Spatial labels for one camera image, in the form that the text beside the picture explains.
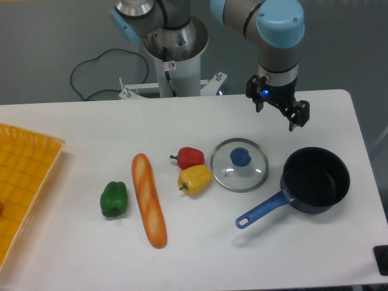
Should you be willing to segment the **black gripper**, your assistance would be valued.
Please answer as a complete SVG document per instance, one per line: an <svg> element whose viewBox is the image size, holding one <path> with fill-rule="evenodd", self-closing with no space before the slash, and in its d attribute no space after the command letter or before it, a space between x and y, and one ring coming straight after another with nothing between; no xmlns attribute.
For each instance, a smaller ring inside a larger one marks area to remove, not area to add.
<svg viewBox="0 0 388 291"><path fill-rule="evenodd" d="M259 113L264 103L276 107L289 120L289 131L296 127L304 127L310 119L310 103L305 100L296 101L295 91L298 75L291 71L253 75L246 83L246 96L255 105Z"/></svg>

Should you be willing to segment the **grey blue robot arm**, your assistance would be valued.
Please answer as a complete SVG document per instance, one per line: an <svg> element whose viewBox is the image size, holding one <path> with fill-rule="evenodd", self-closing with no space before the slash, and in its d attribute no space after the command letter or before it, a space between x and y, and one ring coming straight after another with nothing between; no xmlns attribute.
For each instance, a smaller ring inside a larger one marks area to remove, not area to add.
<svg viewBox="0 0 388 291"><path fill-rule="evenodd" d="M289 127L310 118L307 101L295 99L299 45L305 32L298 1L211 1L210 10L224 26L258 48L258 73L246 85L246 96L260 111L276 107ZM154 59L161 97L198 96L201 54L209 35L192 15L189 1L118 1L109 11L128 42L143 43Z"/></svg>

